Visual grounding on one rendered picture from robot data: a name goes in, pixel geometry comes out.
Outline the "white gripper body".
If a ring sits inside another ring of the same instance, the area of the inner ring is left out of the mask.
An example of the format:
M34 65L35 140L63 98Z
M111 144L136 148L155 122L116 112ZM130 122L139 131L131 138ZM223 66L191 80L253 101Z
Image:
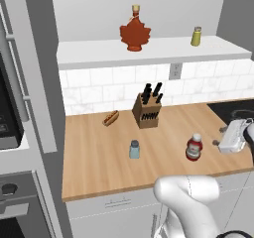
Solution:
M227 126L218 149L223 154L240 152L245 146L243 131L246 128L246 120L233 120Z

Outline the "red ketchup bottle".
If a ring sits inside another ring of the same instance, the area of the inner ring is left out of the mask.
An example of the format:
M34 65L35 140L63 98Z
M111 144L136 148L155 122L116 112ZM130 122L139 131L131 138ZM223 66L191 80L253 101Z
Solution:
M191 161L197 161L202 151L201 135L194 133L187 142L186 157Z

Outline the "blue-grey shaker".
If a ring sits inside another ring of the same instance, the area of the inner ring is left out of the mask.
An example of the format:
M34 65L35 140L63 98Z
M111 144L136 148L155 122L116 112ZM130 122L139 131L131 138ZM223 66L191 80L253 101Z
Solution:
M140 157L140 147L137 140L132 140L129 148L129 158L138 159Z

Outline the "yellow shaker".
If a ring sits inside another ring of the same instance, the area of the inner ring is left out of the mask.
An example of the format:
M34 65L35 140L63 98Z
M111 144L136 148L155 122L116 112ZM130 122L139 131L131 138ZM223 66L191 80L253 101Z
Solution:
M197 47L200 44L201 27L195 27L192 33L190 44Z

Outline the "white cabinet shelf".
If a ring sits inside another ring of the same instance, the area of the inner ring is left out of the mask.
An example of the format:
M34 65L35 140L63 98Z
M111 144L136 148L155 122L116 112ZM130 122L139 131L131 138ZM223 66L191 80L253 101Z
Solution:
M141 52L129 52L120 40L62 42L57 58L59 69L80 69L183 63L211 60L250 59L252 53L217 36L204 36L198 47L188 37L150 39Z

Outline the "grey cabinet door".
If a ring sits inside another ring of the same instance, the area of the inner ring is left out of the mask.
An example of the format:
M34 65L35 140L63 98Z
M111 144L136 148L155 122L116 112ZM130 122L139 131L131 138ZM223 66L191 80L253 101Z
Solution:
M223 0L216 34L249 51L254 61L254 0Z
M7 34L15 37L30 101L23 100ZM53 0L0 0L0 54L22 125L33 124L44 155L60 156L64 151L65 115L58 45Z

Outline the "maple leaf syrup bottle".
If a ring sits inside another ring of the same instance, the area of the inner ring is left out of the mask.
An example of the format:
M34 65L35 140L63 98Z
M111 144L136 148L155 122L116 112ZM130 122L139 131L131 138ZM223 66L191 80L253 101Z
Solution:
M147 28L139 19L140 6L132 6L132 17L125 26L120 27L121 41L127 45L130 52L140 52L142 46L146 45L150 39L151 29Z

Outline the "black hob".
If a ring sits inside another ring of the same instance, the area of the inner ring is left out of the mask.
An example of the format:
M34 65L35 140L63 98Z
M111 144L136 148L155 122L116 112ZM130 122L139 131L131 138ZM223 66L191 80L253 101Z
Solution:
M254 120L254 99L209 103L208 107L226 124L236 119Z

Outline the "wooden knife block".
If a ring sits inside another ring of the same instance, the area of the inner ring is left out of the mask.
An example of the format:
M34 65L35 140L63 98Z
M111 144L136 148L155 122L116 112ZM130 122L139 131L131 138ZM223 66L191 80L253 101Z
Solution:
M141 94L138 94L132 113L140 129L156 128L158 126L162 104L157 103L156 100L156 97L151 96L148 103L144 104Z

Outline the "hot dog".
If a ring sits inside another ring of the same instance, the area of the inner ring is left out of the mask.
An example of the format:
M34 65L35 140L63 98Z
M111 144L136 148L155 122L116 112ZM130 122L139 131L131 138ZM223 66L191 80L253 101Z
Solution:
M119 111L115 110L111 112L109 115L107 115L104 120L102 121L102 124L106 127L111 125L117 118L119 117Z

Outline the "white cupboard door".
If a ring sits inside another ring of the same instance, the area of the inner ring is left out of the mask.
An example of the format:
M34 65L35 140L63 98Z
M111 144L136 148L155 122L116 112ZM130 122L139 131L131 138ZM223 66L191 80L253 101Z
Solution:
M153 214L157 225L161 204L125 209L70 220L73 238L151 238Z

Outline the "white drawer front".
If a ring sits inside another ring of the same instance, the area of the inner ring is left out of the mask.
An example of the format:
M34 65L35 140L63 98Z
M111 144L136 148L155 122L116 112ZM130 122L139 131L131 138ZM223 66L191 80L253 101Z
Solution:
M105 202L110 200L131 199L131 204L120 207L105 208ZM70 219L94 216L98 214L117 212L125 209L135 209L143 206L160 205L151 188L121 192L70 201L66 204L67 213Z

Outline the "grey oven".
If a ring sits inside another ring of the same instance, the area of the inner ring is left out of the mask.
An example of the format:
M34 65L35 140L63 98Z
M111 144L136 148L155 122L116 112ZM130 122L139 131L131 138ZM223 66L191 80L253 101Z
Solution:
M0 175L0 238L55 238L34 172Z

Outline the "black microwave oven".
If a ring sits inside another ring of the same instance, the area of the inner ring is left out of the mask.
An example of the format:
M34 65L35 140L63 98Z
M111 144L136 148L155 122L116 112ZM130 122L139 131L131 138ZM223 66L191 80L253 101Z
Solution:
M0 54L0 150L19 148L24 128Z

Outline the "grey wall outlet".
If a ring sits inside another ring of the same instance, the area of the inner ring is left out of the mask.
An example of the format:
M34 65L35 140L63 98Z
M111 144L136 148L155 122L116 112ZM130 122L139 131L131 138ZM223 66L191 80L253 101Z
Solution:
M172 63L170 66L169 80L180 79L183 65L181 63Z

